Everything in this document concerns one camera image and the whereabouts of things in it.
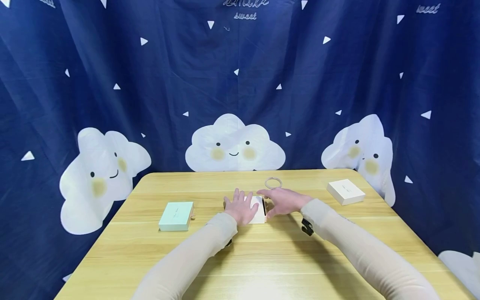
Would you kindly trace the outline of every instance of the cloud smile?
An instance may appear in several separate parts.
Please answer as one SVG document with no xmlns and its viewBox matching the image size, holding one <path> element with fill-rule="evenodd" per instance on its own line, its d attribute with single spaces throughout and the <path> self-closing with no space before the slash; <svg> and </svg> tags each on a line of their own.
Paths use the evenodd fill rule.
<svg viewBox="0 0 480 300">
<path fill-rule="evenodd" d="M 110 177 L 110 178 L 115 178 L 115 177 L 117 177 L 118 175 L 119 175 L 119 170 L 117 169 L 117 174 L 116 174 L 115 176 Z"/>
</svg>

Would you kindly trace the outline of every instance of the person's right hand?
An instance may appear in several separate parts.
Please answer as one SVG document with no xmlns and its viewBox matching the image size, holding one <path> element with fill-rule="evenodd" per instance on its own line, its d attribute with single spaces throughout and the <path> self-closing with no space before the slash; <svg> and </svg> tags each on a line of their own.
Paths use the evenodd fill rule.
<svg viewBox="0 0 480 300">
<path fill-rule="evenodd" d="M 275 207 L 267 213 L 267 218 L 275 215 L 287 215 L 298 212 L 308 202 L 313 200 L 312 197 L 302 195 L 289 189 L 274 188 L 273 190 L 259 190 L 258 195 L 263 195 L 273 201 Z"/>
</svg>

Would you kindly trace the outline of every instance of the mint green box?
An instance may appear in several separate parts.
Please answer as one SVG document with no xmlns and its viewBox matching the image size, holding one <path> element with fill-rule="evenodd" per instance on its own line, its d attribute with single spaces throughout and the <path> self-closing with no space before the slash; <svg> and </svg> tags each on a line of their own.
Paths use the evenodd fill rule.
<svg viewBox="0 0 480 300">
<path fill-rule="evenodd" d="M 187 231 L 193 214 L 193 202 L 168 202 L 158 228 L 161 231 Z"/>
</svg>

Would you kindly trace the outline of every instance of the long sleeve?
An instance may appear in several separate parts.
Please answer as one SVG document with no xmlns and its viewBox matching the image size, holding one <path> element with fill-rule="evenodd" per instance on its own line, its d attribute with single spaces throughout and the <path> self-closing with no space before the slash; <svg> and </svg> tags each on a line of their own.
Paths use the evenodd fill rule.
<svg viewBox="0 0 480 300">
<path fill-rule="evenodd" d="M 318 199 L 301 213 L 315 232 L 338 247 L 362 277 L 388 300 L 440 299 L 431 284 L 398 253 Z"/>
<path fill-rule="evenodd" d="M 235 219 L 226 213 L 217 214 L 161 259 L 145 275 L 132 299 L 181 299 L 207 259 L 223 249 L 235 234 Z"/>
</svg>

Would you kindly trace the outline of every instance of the box lid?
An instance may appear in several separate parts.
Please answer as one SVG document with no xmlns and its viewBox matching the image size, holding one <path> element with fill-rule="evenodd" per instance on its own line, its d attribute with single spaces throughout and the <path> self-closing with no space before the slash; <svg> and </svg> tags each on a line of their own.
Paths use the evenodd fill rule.
<svg viewBox="0 0 480 300">
<path fill-rule="evenodd" d="M 349 199 L 353 197 L 363 196 L 364 192 L 361 191 L 353 182 L 348 179 L 333 181 L 329 183 L 337 193 L 342 196 L 343 199 Z"/>
<path fill-rule="evenodd" d="M 190 218 L 193 202 L 168 202 L 160 219 L 160 225 L 186 224 Z"/>
</svg>

